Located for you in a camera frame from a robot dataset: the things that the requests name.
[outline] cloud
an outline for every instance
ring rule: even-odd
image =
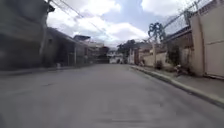
[[[78,7],[82,14],[91,13],[90,15],[79,17],[70,9],[64,8],[64,11],[56,8],[55,12],[49,14],[47,23],[48,26],[57,28],[59,31],[73,37],[76,34],[91,36],[93,40],[105,42],[107,45],[116,46],[121,41],[129,39],[145,38],[147,34],[142,30],[134,27],[128,22],[112,23],[101,18],[111,10],[119,11],[120,5],[114,0],[86,0],[81,2]],[[77,0],[65,1],[69,5],[73,5]]]
[[[141,6],[144,11],[159,16],[171,16],[177,14],[180,9],[189,6],[193,0],[142,0]]]
[[[89,0],[88,4],[81,8],[81,12],[93,15],[103,15],[111,10],[120,11],[121,6],[114,0]]]
[[[115,0],[63,0],[75,10],[92,15],[103,15],[112,10],[120,11],[121,6]]]

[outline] utility pole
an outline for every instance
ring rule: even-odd
[[[197,2],[194,2],[195,4],[195,7],[196,7],[196,10],[197,10],[197,19],[198,19],[198,26],[199,26],[199,29],[200,29],[200,37],[202,39],[202,42],[201,42],[201,47],[202,47],[202,70],[203,70],[203,75],[206,74],[206,60],[205,60],[205,43],[204,43],[204,35],[203,35],[203,26],[202,26],[202,22],[201,22],[201,13],[200,13],[200,10],[199,10],[199,7],[198,7],[198,3]]]
[[[50,5],[50,2],[52,0],[48,0],[47,1],[47,5]],[[40,51],[39,54],[42,57],[43,56],[43,52],[44,52],[44,47],[45,47],[45,41],[46,41],[46,35],[47,35],[47,17],[48,17],[48,13],[51,12],[52,10],[49,10],[49,8],[47,8],[47,11],[45,12],[45,15],[43,16],[42,19],[42,29],[43,29],[43,36],[42,36],[42,41],[41,41],[41,46],[40,46]]]

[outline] road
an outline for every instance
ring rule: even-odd
[[[128,66],[0,79],[0,128],[223,127],[223,109]]]

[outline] gate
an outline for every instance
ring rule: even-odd
[[[204,34],[205,73],[224,78],[224,5],[201,16]]]

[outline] roof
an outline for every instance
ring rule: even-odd
[[[79,40],[79,41],[85,41],[90,39],[90,36],[84,36],[84,35],[75,35],[73,39]]]

